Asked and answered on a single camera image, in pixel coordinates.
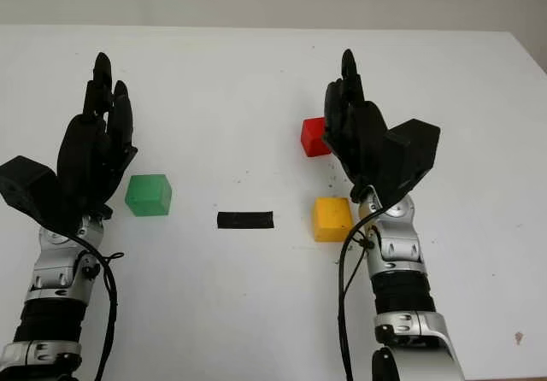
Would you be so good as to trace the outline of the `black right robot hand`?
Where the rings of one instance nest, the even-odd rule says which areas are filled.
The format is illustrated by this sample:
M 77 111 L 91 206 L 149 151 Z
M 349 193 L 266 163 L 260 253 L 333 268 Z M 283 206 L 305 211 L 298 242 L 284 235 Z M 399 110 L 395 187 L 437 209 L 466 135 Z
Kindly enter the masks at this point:
M 324 118 L 322 139 L 353 184 L 351 200 L 359 202 L 376 183 L 387 125 L 378 106 L 364 96 L 350 49 L 342 56 L 341 77 L 326 88 Z

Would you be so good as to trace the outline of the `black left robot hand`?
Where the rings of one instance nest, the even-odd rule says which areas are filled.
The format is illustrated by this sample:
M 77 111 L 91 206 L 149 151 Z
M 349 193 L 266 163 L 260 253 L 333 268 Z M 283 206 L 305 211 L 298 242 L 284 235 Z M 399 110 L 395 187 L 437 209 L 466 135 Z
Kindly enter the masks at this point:
M 138 149 L 126 84 L 113 81 L 111 62 L 100 52 L 87 82 L 84 107 L 68 124 L 57 158 L 64 196 L 84 215 L 108 220 L 116 192 Z

